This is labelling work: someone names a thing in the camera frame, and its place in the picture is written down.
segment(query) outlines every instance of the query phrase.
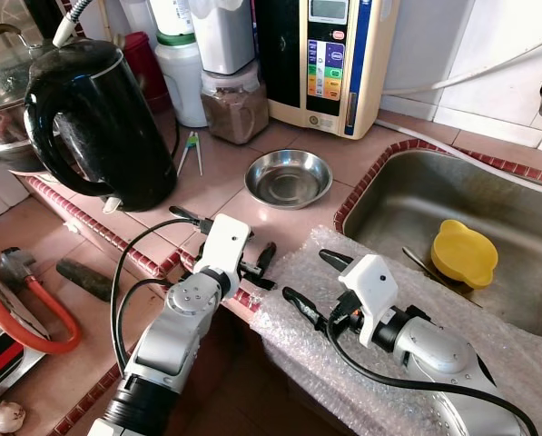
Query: yellow plastic bowl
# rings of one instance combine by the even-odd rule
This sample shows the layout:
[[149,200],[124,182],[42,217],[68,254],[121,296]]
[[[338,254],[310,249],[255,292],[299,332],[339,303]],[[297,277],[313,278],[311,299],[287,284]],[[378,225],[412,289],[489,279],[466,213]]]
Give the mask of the yellow plastic bowl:
[[498,253],[483,234],[459,221],[446,220],[432,244],[432,262],[450,279],[482,289],[492,283]]

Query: black electric kettle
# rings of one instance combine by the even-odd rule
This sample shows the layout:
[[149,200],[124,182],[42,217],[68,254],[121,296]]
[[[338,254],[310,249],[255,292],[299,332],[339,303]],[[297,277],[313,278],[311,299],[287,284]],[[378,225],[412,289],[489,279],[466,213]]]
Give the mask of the black electric kettle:
[[[83,170],[59,153],[53,124]],[[143,211],[176,183],[172,157],[122,51],[80,40],[36,59],[25,95],[25,127],[59,182],[105,198],[105,212]]]

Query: black cable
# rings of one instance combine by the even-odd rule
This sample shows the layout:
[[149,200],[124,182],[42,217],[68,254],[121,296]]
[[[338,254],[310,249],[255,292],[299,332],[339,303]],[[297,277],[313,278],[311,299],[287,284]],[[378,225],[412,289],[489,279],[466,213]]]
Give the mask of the black cable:
[[118,286],[119,286],[119,279],[122,274],[123,264],[125,263],[125,259],[127,258],[127,253],[133,248],[134,245],[136,245],[144,236],[148,235],[151,232],[155,232],[158,229],[161,229],[162,227],[165,227],[166,225],[170,224],[177,224],[177,223],[189,223],[195,225],[196,222],[193,220],[188,220],[184,218],[176,218],[175,220],[168,220],[164,221],[163,223],[156,224],[153,227],[150,227],[149,229],[145,230],[144,232],[138,234],[135,238],[132,239],[130,243],[127,244],[125,249],[123,250],[123,253],[121,257],[119,258],[119,262],[117,263],[117,267],[115,268],[115,275],[113,276],[113,283],[111,286],[111,301],[110,301],[110,310],[111,310],[111,339],[113,343],[113,351],[115,352],[115,358],[117,359],[117,366],[119,367],[119,371],[123,375],[123,370],[125,369],[125,361],[127,359],[126,353],[125,353],[125,346],[123,345],[123,341],[120,341],[117,337],[117,331],[115,328],[115,323],[117,321],[117,297],[118,297]]
[[178,151],[178,148],[180,148],[180,123],[176,117],[174,117],[173,120],[176,123],[176,140],[173,143],[172,154],[170,154],[172,159],[176,157],[176,152]]
[[[115,331],[119,343],[123,343],[123,313],[125,312],[125,307],[127,307],[127,302],[133,297],[135,291],[147,284],[160,284],[161,286],[172,286],[172,283],[168,282],[165,279],[145,279],[140,280],[134,286],[131,287],[129,291],[123,296],[122,302],[119,304],[119,309],[117,310],[117,320],[115,322]],[[123,347],[122,349],[123,356],[125,357],[125,364],[127,364],[127,350]]]
[[329,339],[330,344],[333,346],[333,348],[335,349],[337,354],[341,357],[341,359],[343,359],[343,361],[345,361],[351,368],[353,368],[356,372],[363,375],[364,377],[372,379],[373,381],[377,383],[387,384],[388,386],[393,386],[393,387],[401,388],[401,389],[416,389],[420,391],[438,391],[438,392],[447,392],[447,393],[457,393],[459,395],[467,395],[468,397],[478,398],[479,400],[491,402],[517,415],[518,418],[522,420],[527,426],[530,436],[538,436],[537,428],[535,427],[535,424],[522,410],[520,410],[516,405],[508,402],[507,400],[503,400],[502,398],[497,397],[496,395],[492,395],[490,393],[483,392],[483,391],[478,391],[472,388],[467,388],[465,386],[455,386],[453,384],[435,383],[435,382],[430,382],[430,381],[413,381],[413,380],[394,379],[391,377],[387,377],[385,375],[377,374],[376,372],[372,372],[368,370],[367,368],[361,366],[359,363],[354,361],[351,358],[351,356],[349,356],[341,348],[340,344],[337,342],[337,335],[335,334],[335,331],[334,331],[334,325],[335,325],[336,319],[339,317],[340,317],[340,313],[336,309],[335,311],[333,311],[329,320],[327,321],[327,338]]

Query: stainless steel bowl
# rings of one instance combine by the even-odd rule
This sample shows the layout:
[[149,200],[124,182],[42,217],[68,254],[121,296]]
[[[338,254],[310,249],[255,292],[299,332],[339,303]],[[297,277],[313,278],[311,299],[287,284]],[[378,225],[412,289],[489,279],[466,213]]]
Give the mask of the stainless steel bowl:
[[259,202],[278,209],[300,209],[319,200],[333,174],[315,154],[278,150],[259,157],[244,175],[244,184]]

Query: stainless steel sink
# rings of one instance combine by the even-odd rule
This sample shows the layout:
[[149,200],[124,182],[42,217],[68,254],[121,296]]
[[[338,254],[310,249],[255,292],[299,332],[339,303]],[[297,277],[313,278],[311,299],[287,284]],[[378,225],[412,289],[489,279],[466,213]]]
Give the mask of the stainless steel sink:
[[401,247],[433,267],[431,244],[446,219],[484,234],[498,250],[494,282],[467,297],[505,322],[542,336],[542,193],[444,154],[409,151],[384,164],[343,232],[418,269]]

